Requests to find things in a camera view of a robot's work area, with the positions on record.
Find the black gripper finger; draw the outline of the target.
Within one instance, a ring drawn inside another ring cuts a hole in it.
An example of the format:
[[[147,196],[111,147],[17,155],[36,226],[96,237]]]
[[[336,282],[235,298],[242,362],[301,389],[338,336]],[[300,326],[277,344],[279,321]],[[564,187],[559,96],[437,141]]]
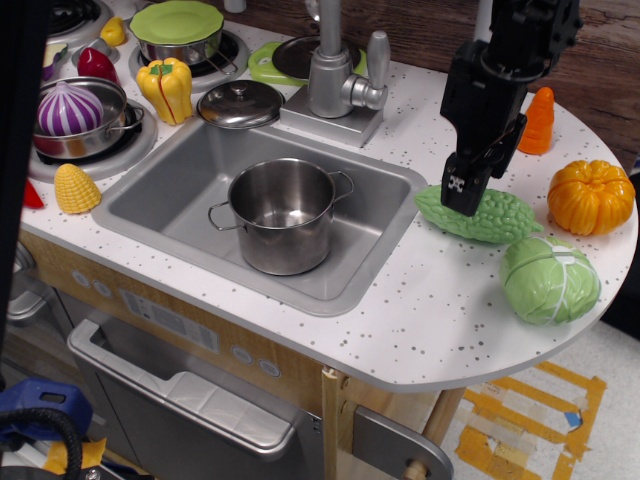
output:
[[[445,162],[441,181],[441,203],[464,216],[473,216],[491,176],[492,167],[470,162],[452,153]]]

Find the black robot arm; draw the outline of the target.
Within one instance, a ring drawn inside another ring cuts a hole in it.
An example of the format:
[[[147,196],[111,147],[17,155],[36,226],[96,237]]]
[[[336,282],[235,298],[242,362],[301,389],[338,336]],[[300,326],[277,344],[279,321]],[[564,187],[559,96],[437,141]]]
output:
[[[474,215],[489,179],[504,174],[527,123],[528,87],[575,45],[579,8],[577,1],[496,1],[490,39],[458,48],[440,110],[457,134],[441,181],[445,207]]]

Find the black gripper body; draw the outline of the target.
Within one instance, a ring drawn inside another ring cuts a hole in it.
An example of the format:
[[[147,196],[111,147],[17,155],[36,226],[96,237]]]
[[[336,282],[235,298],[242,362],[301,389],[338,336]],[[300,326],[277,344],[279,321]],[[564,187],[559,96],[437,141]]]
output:
[[[527,86],[486,70],[487,47],[481,40],[466,41],[450,65],[440,113],[454,126],[457,140],[446,176],[502,177],[524,130],[521,105]]]

